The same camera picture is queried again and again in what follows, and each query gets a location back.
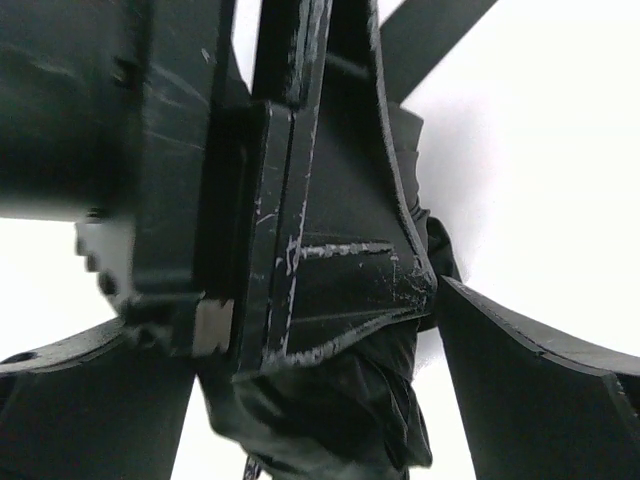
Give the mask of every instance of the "white background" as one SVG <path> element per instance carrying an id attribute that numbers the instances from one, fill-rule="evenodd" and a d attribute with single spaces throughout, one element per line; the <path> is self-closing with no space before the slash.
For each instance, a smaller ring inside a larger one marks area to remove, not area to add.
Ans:
<path id="1" fill-rule="evenodd" d="M 258 0 L 235 44 L 251 77 Z M 399 1 L 382 1 L 385 18 Z M 406 102 L 425 118 L 423 204 L 450 229 L 467 283 L 594 343 L 640 356 L 640 7 L 632 0 L 500 0 Z M 73 229 L 0 222 L 0 357 L 108 320 Z M 418 392 L 435 454 L 412 479 L 471 480 L 437 332 L 420 339 Z M 199 388 L 175 480 L 240 479 Z"/>

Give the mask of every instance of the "black metal bracket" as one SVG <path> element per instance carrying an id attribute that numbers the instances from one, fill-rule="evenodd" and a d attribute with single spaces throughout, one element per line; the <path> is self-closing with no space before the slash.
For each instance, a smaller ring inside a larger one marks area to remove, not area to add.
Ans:
<path id="1" fill-rule="evenodd" d="M 0 363 L 0 478 L 170 480 L 194 373 L 112 320 Z"/>
<path id="2" fill-rule="evenodd" d="M 640 478 L 640 358 L 449 278 L 436 315 L 478 480 Z"/>
<path id="3" fill-rule="evenodd" d="M 225 137 L 261 125 L 238 147 L 238 376 L 317 364 L 429 312 L 435 278 L 395 158 L 376 8 L 263 4 L 254 106 Z"/>
<path id="4" fill-rule="evenodd" d="M 133 183 L 78 226 L 133 342 L 228 343 L 238 375 L 257 375 L 426 316 L 435 277 L 395 156 L 376 2 L 264 2 L 252 96 L 233 108 L 233 2 L 199 3 L 123 4 L 130 78 L 113 88 Z M 218 23 L 193 35 L 202 18 Z M 209 338 L 223 323 L 228 342 Z"/>

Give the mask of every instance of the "black blade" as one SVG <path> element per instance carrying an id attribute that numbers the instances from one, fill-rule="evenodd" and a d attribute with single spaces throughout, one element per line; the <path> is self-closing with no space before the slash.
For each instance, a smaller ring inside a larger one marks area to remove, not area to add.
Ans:
<path id="1" fill-rule="evenodd" d="M 382 25 L 387 98 L 404 101 L 497 0 L 406 0 Z"/>

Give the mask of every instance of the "black machine part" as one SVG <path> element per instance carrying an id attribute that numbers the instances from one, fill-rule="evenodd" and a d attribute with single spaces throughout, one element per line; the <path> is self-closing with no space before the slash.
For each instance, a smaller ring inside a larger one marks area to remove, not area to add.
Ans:
<path id="1" fill-rule="evenodd" d="M 251 95 L 233 0 L 1 3 L 0 215 L 78 222 L 120 318 L 0 364 L 0 478 L 169 479 L 197 373 L 245 480 L 322 455 L 313 480 L 406 480 L 436 324 L 479 479 L 638 478 L 640 360 L 449 278 L 417 201 L 399 104 L 493 3 L 408 0 L 380 30 L 374 1 L 265 0 Z M 296 408 L 319 386 L 333 423 Z M 254 423 L 221 417 L 243 395 Z"/>

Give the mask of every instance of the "bolt hole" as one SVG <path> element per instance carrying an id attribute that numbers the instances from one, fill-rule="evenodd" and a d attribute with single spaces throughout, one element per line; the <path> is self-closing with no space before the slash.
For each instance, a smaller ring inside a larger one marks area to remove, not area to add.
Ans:
<path id="1" fill-rule="evenodd" d="M 12 357 L 7 358 L 3 362 L 1 362 L 1 364 L 2 365 L 9 365 L 9 364 L 12 364 L 12 363 L 26 362 L 28 360 L 33 360 L 37 356 L 38 356 L 38 354 L 36 352 L 18 353 L 17 355 L 13 355 Z"/>
<path id="2" fill-rule="evenodd" d="M 107 296 L 112 296 L 118 293 L 118 287 L 116 281 L 108 273 L 101 273 L 98 277 L 98 286 L 102 293 Z"/>
<path id="3" fill-rule="evenodd" d="M 85 268 L 87 272 L 95 273 L 98 271 L 98 259 L 93 254 L 88 254 L 85 257 Z"/>
<path id="4" fill-rule="evenodd" d="M 86 223 L 100 223 L 104 217 L 106 217 L 106 212 L 102 208 L 92 208 L 87 212 Z"/>

